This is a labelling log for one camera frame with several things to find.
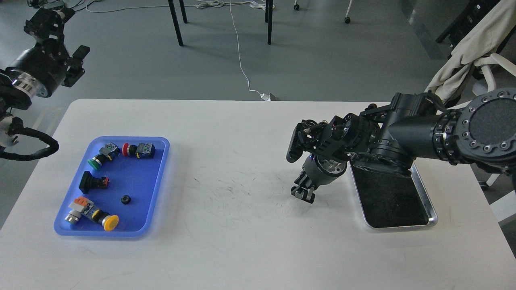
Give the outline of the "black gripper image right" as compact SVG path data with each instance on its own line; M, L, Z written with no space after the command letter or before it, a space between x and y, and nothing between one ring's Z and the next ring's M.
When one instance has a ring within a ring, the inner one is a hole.
M332 183L342 176L347 169L347 163L335 160L318 158L310 155L306 158L302 172L294 180L291 195L310 204L315 201L315 190L322 185Z

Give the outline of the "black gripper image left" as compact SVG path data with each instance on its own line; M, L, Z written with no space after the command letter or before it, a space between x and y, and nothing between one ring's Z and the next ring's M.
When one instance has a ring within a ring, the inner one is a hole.
M23 30L36 40L36 44L6 68L7 75L15 79L25 73L35 79L42 85L36 94L38 97L51 97L60 85L75 85L85 73L83 60L91 48L81 45L69 57L63 30L73 15L75 10L72 8L40 8L26 20Z

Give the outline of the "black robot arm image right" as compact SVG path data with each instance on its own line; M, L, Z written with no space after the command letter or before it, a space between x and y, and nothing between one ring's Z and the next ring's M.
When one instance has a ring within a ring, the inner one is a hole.
M371 104L360 114L303 120L293 130L286 160L294 163L304 152L310 155L291 194L313 203L315 190L340 177L347 163L410 177L417 158L477 164L515 180L515 108L514 88L481 94L458 109L446 108L430 92L397 93L388 105Z

